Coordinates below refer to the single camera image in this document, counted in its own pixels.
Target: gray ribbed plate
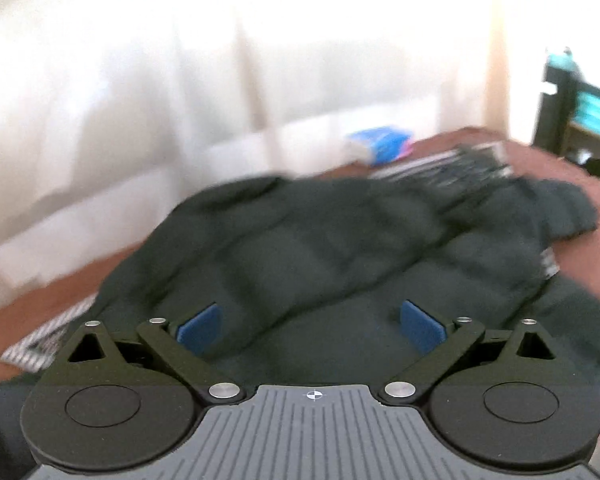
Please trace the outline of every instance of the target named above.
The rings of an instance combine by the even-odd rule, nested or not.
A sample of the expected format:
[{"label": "gray ribbed plate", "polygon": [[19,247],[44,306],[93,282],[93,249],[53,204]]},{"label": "gray ribbed plate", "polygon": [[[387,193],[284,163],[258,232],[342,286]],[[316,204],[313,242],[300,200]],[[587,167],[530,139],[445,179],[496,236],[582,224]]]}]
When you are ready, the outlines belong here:
[{"label": "gray ribbed plate", "polygon": [[41,466],[30,480],[591,480],[586,466],[544,476],[481,468],[455,455],[413,408],[383,406],[366,386],[261,386],[218,406],[182,446],[147,466],[100,476]]}]

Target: black jacket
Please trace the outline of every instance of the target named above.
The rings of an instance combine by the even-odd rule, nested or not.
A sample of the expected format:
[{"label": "black jacket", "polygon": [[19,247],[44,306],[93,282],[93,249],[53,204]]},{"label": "black jacket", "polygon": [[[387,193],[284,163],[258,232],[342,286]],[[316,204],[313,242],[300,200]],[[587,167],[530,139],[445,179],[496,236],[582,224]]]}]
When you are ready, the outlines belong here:
[{"label": "black jacket", "polygon": [[[238,383],[378,384],[418,357],[398,325],[408,299],[488,328],[533,317],[600,386],[600,302],[561,273],[548,280],[541,259],[595,227],[563,182],[247,180],[177,206],[74,327],[125,331],[217,303],[204,357]],[[0,385],[0,480],[32,465],[16,416],[35,379]]]}]

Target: black circular disc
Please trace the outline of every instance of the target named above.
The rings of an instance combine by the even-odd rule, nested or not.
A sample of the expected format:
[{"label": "black circular disc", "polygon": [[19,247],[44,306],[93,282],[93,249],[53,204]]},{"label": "black circular disc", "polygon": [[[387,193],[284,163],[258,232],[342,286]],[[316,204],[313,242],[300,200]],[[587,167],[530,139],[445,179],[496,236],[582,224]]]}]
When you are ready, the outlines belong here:
[{"label": "black circular disc", "polygon": [[128,421],[140,409],[140,395],[115,384],[89,386],[73,394],[66,412],[73,420],[90,428],[106,428]]},{"label": "black circular disc", "polygon": [[20,418],[34,455],[72,472],[114,472],[176,446],[194,420],[191,394],[169,376],[128,368],[123,384],[38,384]]},{"label": "black circular disc", "polygon": [[600,432],[600,401],[592,388],[568,380],[544,384],[528,374],[511,381],[514,375],[494,364],[443,380],[429,402],[440,435],[480,462],[507,470],[585,459]]},{"label": "black circular disc", "polygon": [[484,393],[484,405],[503,420],[527,424],[549,418],[558,409],[550,390],[531,383],[501,383]]}]

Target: brown bed sheet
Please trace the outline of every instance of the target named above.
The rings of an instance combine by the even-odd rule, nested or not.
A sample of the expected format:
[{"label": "brown bed sheet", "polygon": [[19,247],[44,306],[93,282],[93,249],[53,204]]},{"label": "brown bed sheet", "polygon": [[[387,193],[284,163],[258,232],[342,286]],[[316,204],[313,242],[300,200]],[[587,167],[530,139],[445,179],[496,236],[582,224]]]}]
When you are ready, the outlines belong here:
[{"label": "brown bed sheet", "polygon": [[[449,150],[459,143],[479,144],[503,139],[497,133],[483,128],[464,128],[440,134],[415,143],[411,158]],[[590,177],[570,163],[558,160],[549,153],[506,140],[507,157],[517,174],[539,178],[567,180],[583,187],[600,213],[600,180]],[[351,164],[330,171],[324,178],[364,175],[368,169]],[[0,309],[0,355],[44,322],[74,303],[93,294],[111,270],[134,248],[127,248],[109,258],[99,260],[18,298]],[[555,245],[558,263],[563,272],[587,286],[600,298],[600,226],[590,234]],[[0,380],[20,373],[15,367],[0,363]]]}]

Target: tissue box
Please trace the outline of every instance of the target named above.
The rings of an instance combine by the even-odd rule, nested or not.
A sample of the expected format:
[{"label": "tissue box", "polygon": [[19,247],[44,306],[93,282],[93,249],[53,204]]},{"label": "tissue box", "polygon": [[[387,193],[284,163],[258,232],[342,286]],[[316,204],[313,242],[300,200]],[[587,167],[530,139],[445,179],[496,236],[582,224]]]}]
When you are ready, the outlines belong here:
[{"label": "tissue box", "polygon": [[368,166],[387,164],[411,153],[413,134],[393,126],[362,130],[347,136],[346,152],[349,159]]}]

